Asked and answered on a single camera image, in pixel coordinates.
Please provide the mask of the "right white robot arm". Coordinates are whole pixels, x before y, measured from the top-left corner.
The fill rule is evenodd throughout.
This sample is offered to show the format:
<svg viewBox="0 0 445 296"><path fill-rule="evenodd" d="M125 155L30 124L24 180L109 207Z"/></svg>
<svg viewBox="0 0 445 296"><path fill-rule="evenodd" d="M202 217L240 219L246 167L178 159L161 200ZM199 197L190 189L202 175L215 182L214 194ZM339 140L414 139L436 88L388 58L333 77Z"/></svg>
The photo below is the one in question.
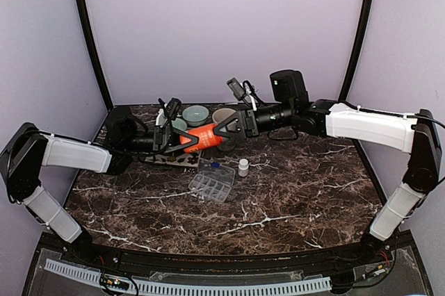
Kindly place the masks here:
<svg viewBox="0 0 445 296"><path fill-rule="evenodd" d="M410 155L400 184L370 224L367 233L371 237L355 248L355 258L360 263L371 263L382 251L380 241L390 238L419 202L442 182L438 121L425 109L418 113L390 113L347 101L311 102L302 73L292 69L272 73L270 82L275 105L237 111L213 132L240 140L290 126L297 133L371 142Z"/></svg>

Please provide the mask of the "clear plastic pill organizer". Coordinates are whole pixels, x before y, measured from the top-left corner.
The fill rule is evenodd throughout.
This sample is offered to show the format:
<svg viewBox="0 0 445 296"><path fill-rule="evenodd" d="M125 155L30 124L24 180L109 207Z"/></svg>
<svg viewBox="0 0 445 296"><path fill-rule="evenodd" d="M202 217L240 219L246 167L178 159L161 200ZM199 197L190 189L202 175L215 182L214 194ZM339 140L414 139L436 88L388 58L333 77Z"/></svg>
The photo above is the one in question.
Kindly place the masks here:
<svg viewBox="0 0 445 296"><path fill-rule="evenodd" d="M188 185L188 189L196 195L218 203L228 198L234 183L235 170L226 165L200 159L197 173Z"/></svg>

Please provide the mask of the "orange pill bottle grey cap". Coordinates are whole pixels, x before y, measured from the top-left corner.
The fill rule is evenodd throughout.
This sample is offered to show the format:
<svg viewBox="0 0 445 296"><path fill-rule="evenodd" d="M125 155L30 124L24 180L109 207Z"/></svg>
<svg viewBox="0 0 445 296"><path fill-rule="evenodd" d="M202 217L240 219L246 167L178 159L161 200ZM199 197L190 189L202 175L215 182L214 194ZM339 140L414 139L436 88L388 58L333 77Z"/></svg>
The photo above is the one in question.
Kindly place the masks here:
<svg viewBox="0 0 445 296"><path fill-rule="evenodd" d="M198 137L198 142L195 145L183 148L184 152L192 154L222 144L224 139L213 132L215 127L216 124L212 123L188 130L186 133Z"/></svg>

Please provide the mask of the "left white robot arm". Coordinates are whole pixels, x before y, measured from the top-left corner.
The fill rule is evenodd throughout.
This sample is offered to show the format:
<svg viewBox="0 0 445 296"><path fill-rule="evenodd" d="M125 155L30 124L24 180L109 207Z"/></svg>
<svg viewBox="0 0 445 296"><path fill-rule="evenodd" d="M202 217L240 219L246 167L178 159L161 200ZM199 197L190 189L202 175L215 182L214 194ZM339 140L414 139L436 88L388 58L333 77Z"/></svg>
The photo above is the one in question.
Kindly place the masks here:
<svg viewBox="0 0 445 296"><path fill-rule="evenodd" d="M83 265L93 265L98 251L89 233L42 186L40 170L46 166L89 170L99 174L123 173L134 158L153 158L185 151L199 139L176 129L175 107L162 108L150 129L128 106L114 108L104 121L104 143L82 141L46 133L26 122L1 152L1 178L11 204L23 204L64 242Z"/></svg>

